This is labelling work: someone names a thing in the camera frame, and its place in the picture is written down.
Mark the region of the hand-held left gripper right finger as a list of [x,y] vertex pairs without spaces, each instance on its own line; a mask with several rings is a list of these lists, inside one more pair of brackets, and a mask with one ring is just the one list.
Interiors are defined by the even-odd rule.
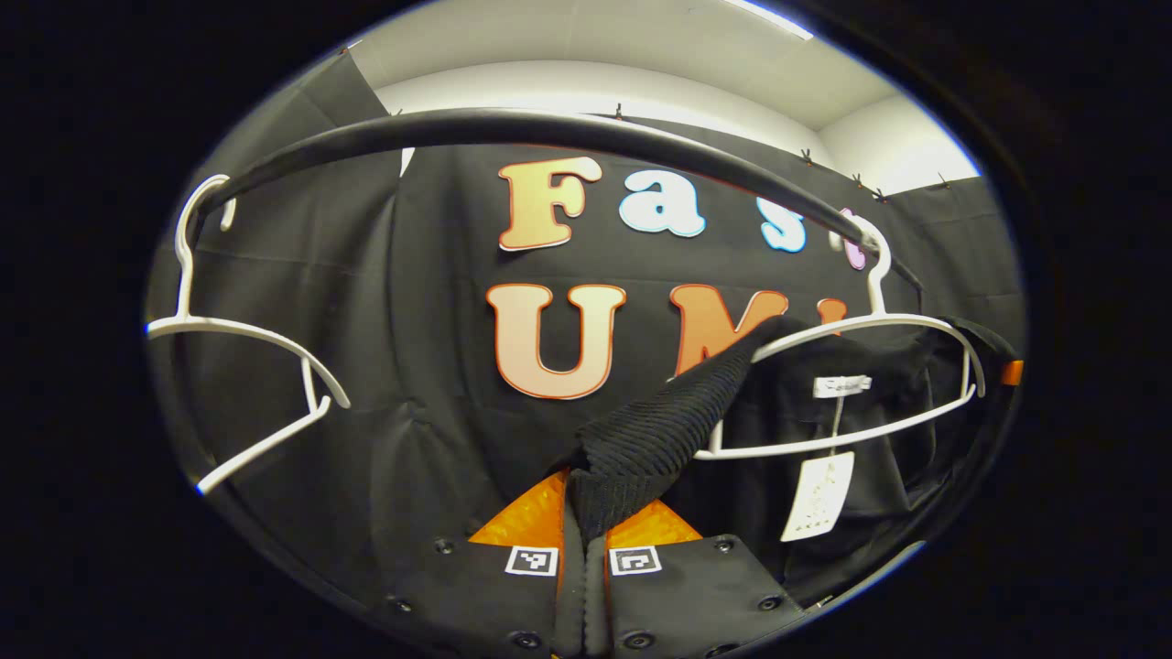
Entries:
[[586,568],[591,658],[745,655],[808,621],[737,535],[703,537],[661,501],[590,542]]

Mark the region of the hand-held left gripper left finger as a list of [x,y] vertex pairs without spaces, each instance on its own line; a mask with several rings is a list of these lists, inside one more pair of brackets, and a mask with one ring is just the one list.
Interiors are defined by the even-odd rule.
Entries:
[[372,495],[384,632],[427,658],[582,654],[581,535],[548,469],[398,469]]

